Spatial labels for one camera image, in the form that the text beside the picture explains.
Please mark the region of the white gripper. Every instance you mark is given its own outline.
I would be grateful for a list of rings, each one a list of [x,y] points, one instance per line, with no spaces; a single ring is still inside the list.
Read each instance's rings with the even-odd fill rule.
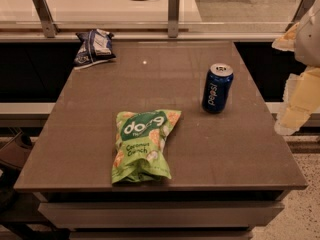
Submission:
[[[280,51],[295,50],[295,59],[307,65],[300,75],[289,75],[276,116],[275,131],[292,135],[320,107],[320,0],[315,1],[299,23],[275,39],[272,47]]]

